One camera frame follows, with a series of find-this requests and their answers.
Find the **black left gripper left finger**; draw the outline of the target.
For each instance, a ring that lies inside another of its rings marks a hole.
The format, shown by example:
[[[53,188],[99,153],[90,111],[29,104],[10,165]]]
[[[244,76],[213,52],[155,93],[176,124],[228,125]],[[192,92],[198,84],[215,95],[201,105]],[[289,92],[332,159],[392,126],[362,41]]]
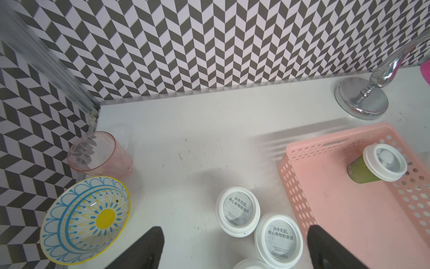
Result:
[[[160,226],[152,227],[125,252],[110,263],[107,269],[157,269],[165,238]]]

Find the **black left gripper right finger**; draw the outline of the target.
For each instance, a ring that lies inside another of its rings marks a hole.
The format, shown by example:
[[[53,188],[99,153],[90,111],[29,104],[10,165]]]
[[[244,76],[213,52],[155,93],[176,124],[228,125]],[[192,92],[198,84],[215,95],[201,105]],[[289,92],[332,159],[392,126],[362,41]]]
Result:
[[[307,245],[315,269],[367,269],[319,225],[309,227]]]

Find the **pink perforated plastic basket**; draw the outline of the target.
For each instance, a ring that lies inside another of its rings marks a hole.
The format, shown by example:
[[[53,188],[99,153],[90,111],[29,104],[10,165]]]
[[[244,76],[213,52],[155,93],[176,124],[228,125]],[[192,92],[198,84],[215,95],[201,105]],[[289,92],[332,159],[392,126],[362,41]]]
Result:
[[[376,143],[398,149],[406,173],[358,184],[347,168]],[[291,143],[278,172],[303,235],[319,225],[371,269],[429,268],[430,174],[389,124]]]

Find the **green yogurt cup white lid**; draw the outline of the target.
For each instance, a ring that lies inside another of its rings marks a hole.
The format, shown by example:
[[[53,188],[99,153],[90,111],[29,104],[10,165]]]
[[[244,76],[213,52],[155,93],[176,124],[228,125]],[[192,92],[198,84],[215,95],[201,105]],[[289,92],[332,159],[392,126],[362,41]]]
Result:
[[[377,181],[395,182],[406,172],[408,165],[399,150],[385,143],[366,146],[356,160],[347,167],[351,180],[358,184]]]

